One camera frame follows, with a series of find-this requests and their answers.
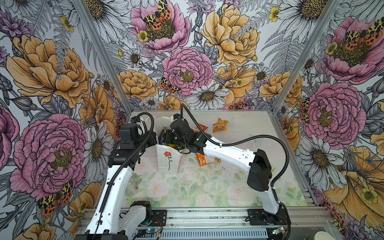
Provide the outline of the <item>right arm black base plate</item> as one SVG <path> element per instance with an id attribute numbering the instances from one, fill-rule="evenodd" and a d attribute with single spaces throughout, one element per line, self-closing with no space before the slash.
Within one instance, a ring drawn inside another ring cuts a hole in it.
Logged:
<path id="1" fill-rule="evenodd" d="M 276 214 L 271 214 L 263 209 L 248 209 L 246 221 L 251 226 L 290 226 L 291 220 L 288 212 L 280 208 Z"/>

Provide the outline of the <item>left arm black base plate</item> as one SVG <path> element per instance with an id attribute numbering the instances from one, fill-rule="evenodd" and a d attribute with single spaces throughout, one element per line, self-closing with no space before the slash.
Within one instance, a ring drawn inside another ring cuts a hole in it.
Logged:
<path id="1" fill-rule="evenodd" d="M 141 223 L 140 227 L 164 227 L 167 222 L 167 210 L 152 210 L 152 218 Z"/>

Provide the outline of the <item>orange white snack bag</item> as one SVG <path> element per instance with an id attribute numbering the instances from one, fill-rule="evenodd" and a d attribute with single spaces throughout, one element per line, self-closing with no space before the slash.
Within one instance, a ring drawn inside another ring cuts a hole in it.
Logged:
<path id="1" fill-rule="evenodd" d="M 202 154 L 196 154 L 196 156 L 197 156 L 198 164 L 200 167 L 221 162 L 219 158 L 212 157 L 212 156 L 206 156 Z"/>

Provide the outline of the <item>green rainbow candy bag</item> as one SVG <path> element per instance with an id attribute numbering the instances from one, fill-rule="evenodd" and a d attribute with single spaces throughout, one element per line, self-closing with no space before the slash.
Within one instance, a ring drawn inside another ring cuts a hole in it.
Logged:
<path id="1" fill-rule="evenodd" d="M 172 137 L 172 132 L 165 132 L 163 134 L 163 142 L 162 144 L 163 145 L 166 145 L 166 146 L 169 146 L 170 144 L 172 144 L 172 141 L 173 141 L 173 137 Z"/>

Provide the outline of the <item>white paper gift bag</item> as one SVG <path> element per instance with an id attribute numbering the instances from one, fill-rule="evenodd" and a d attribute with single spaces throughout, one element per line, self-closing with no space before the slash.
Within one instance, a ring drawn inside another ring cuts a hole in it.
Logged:
<path id="1" fill-rule="evenodd" d="M 175 150 L 168 146 L 162 145 L 162 131 L 164 128 L 170 129 L 170 117 L 155 117 L 155 133 L 157 134 L 158 144 L 157 162 L 158 171 L 165 174 L 176 175 L 184 156 L 184 150 Z"/>

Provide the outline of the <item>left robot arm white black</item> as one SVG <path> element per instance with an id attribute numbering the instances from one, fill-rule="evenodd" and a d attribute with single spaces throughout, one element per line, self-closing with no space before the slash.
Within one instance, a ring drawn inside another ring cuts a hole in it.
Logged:
<path id="1" fill-rule="evenodd" d="M 151 219 L 149 202 L 134 204 L 124 217 L 121 208 L 126 187 L 133 176 L 136 163 L 146 148 L 156 145 L 154 126 L 148 129 L 143 121 L 121 126 L 118 149 L 112 151 L 101 199 L 92 220 L 76 240 L 130 240 L 137 227 Z"/>

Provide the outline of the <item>small orange snack packet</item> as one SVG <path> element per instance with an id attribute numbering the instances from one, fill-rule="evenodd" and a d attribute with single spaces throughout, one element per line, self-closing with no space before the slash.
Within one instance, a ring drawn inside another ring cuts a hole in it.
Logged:
<path id="1" fill-rule="evenodd" d="M 218 119 L 216 124 L 213 124 L 213 133 L 223 132 L 227 130 L 227 124 L 229 122 L 227 120 Z"/>

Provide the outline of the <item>small red snack packet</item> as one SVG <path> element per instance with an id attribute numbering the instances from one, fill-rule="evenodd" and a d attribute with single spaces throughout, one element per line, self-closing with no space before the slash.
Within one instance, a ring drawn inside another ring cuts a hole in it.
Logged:
<path id="1" fill-rule="evenodd" d="M 200 128 L 201 128 L 204 132 L 208 129 L 208 127 L 206 127 L 206 126 L 204 126 L 204 125 L 202 125 L 202 124 L 199 124 L 199 126 L 200 126 Z"/>

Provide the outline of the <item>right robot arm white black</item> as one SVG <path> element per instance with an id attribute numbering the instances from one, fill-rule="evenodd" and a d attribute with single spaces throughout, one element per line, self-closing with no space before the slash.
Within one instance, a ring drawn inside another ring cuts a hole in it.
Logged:
<path id="1" fill-rule="evenodd" d="M 282 170 L 274 177 L 267 154 L 261 149 L 255 152 L 243 150 L 237 148 L 237 143 L 225 144 L 205 132 L 195 132 L 189 126 L 188 121 L 179 115 L 161 117 L 158 120 L 158 125 L 164 125 L 171 132 L 171 143 L 181 147 L 183 154 L 194 153 L 215 157 L 248 173 L 247 184 L 250 188 L 259 192 L 262 201 L 261 220 L 268 225 L 276 225 L 280 220 L 285 220 L 287 225 L 290 225 L 288 209 L 279 201 L 274 188 L 275 182 L 287 170 L 290 159 L 288 149 L 280 139 L 270 135 L 251 137 L 251 140 L 271 139 L 282 146 L 286 156 L 285 163 Z"/>

